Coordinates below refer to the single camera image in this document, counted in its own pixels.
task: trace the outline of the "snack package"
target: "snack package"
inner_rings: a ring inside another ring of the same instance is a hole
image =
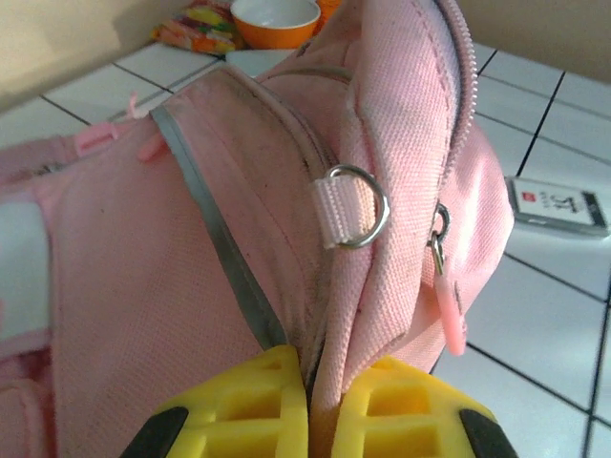
[[[225,54],[245,47],[226,2],[196,0],[153,31],[153,39],[193,52]]]

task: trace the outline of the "pink zipper pull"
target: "pink zipper pull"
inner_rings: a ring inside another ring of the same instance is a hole
[[[433,287],[441,313],[441,325],[446,336],[446,345],[450,353],[460,356],[465,352],[467,346],[467,323],[456,297],[453,283],[444,272],[443,248],[440,237],[435,231],[432,232],[431,236],[431,249],[435,264]]]

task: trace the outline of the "pink fabric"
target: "pink fabric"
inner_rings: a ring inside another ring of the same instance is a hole
[[[512,227],[477,128],[440,189],[458,98],[419,5],[347,0],[303,55],[261,78],[266,89],[225,68],[165,104],[305,377],[326,341],[312,456],[328,455],[342,392],[363,368],[392,353],[428,369],[442,349],[426,246],[437,201],[453,216],[444,250],[465,310]],[[306,72],[329,66],[338,77]],[[0,202],[34,196],[53,250],[51,357],[0,364],[2,456],[119,456],[157,405],[261,351],[157,126],[118,130],[76,162],[69,138],[0,152]],[[32,177],[50,161],[72,165]],[[366,248],[324,247],[310,189],[336,161],[390,197],[389,224]]]

